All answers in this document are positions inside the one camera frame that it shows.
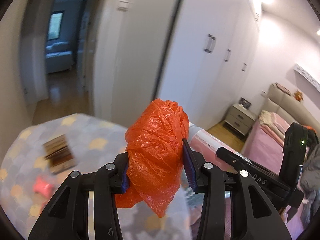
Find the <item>pink clay piece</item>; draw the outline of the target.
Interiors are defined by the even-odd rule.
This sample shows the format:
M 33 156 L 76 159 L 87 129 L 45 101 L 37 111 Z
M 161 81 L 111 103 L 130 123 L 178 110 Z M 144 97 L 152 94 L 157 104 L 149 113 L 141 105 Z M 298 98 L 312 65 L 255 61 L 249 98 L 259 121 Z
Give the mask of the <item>pink clay piece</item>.
M 50 198 L 53 192 L 53 184 L 47 182 L 42 177 L 37 177 L 33 185 L 33 192 Z

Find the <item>white wall shelf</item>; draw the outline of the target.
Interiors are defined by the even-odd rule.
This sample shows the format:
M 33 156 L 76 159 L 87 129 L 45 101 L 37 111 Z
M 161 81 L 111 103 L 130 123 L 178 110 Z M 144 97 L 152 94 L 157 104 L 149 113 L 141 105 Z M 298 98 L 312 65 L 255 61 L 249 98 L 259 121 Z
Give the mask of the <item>white wall shelf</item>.
M 317 89 L 320 92 L 320 84 L 311 74 L 309 74 L 298 64 L 295 64 L 293 68 L 297 73 L 304 77 L 304 79 L 306 79 L 315 89 Z

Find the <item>picture frame on nightstand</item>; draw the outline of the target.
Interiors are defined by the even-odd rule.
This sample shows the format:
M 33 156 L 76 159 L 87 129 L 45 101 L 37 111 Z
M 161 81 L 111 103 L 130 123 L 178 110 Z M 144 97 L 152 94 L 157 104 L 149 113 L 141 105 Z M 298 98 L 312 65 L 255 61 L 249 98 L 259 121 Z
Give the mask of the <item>picture frame on nightstand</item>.
M 240 98 L 239 105 L 244 107 L 244 109 L 249 110 L 251 103 L 244 98 Z

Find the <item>orange plastic bag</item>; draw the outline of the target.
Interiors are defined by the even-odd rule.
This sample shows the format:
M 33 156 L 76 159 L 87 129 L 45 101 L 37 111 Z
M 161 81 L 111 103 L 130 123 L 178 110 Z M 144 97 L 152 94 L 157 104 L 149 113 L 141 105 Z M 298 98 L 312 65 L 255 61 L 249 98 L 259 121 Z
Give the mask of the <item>orange plastic bag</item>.
M 118 208 L 145 202 L 158 216 L 165 212 L 180 187 L 183 140 L 189 119 L 175 101 L 153 100 L 125 133 L 130 186 L 116 195 Z

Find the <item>pink bed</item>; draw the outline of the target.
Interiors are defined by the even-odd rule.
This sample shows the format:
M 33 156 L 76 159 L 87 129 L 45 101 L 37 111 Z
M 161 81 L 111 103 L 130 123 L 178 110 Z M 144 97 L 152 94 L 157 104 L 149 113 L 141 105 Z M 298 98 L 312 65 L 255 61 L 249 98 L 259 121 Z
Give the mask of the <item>pink bed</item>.
M 278 173 L 283 157 L 283 147 L 261 129 L 258 119 L 253 125 L 241 153 L 248 159 Z M 296 215 L 288 219 L 286 224 L 292 239 L 297 239 L 300 236 L 319 208 L 319 136 L 312 127 L 305 127 L 314 132 L 308 138 L 304 167 L 298 183 L 298 187 L 304 192 L 305 197 Z

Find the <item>pink yogurt drink bottle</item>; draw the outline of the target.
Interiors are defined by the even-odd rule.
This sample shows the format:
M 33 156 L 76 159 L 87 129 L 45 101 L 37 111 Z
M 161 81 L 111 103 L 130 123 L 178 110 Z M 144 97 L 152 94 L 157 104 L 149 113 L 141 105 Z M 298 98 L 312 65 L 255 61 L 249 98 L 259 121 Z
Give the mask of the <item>pink yogurt drink bottle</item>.
M 188 143 L 193 150 L 202 153 L 206 161 L 210 161 L 212 163 L 222 161 L 216 155 L 217 149 L 221 147 L 228 149 L 238 156 L 241 155 L 221 140 L 191 122 L 189 123 Z

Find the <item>orange plush toy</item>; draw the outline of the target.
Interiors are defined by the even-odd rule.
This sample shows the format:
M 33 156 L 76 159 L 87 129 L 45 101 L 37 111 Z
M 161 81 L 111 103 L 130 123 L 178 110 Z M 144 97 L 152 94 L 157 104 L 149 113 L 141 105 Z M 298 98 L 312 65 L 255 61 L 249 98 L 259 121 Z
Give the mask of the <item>orange plush toy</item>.
M 303 101 L 303 93 L 301 91 L 296 90 L 293 95 L 298 102 Z

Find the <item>beige headboard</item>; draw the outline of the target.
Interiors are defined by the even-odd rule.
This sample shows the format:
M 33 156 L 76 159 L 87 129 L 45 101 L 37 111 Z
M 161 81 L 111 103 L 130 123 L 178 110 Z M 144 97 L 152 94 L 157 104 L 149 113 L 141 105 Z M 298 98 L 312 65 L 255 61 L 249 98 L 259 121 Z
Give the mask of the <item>beige headboard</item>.
M 296 122 L 310 126 L 319 136 L 319 120 L 302 103 L 280 90 L 275 83 L 269 86 L 261 111 L 277 113 L 288 124 Z

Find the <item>beige nightstand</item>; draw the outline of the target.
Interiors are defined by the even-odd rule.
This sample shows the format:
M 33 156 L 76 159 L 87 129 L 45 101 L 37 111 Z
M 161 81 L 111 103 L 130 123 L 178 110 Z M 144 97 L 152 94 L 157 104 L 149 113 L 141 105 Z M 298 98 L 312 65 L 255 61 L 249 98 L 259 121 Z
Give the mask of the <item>beige nightstand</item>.
M 242 135 L 247 135 L 255 123 L 257 116 L 238 103 L 233 104 L 225 117 L 225 123 Z

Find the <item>brown cardboard box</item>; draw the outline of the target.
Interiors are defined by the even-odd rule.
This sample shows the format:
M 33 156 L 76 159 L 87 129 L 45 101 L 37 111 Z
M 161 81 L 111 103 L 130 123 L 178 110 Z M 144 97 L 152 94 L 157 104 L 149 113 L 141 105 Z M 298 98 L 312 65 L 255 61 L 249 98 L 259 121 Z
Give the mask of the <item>brown cardboard box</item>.
M 76 160 L 68 145 L 65 134 L 43 144 L 45 159 L 49 161 L 49 170 L 52 174 L 61 173 L 76 165 Z

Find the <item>white wardrobe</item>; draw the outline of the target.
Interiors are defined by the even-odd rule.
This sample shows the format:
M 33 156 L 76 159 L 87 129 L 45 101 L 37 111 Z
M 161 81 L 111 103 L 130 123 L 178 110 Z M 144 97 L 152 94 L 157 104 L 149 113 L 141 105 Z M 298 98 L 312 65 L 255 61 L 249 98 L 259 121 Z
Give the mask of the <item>white wardrobe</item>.
M 230 61 L 245 54 L 255 29 L 254 0 L 182 0 L 157 97 L 176 101 L 189 121 L 214 126 L 228 104 Z

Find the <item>folded pink blankets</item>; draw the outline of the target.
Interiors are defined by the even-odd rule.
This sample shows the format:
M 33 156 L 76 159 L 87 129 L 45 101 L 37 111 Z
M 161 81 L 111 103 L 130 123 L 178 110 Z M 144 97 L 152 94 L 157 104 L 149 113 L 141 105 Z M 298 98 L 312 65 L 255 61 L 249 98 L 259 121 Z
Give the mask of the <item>folded pink blankets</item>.
M 259 115 L 259 125 L 261 129 L 267 133 L 281 147 L 284 146 L 285 133 L 289 128 L 288 124 L 277 113 L 262 110 Z

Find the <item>bed in far room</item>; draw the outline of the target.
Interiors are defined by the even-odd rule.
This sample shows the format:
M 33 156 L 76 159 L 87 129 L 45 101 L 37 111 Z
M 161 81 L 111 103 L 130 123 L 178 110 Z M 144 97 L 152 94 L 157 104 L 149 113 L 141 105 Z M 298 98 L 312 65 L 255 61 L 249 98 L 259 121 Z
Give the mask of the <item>bed in far room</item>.
M 52 74 L 71 69 L 74 64 L 69 42 L 55 42 L 46 46 L 46 72 Z

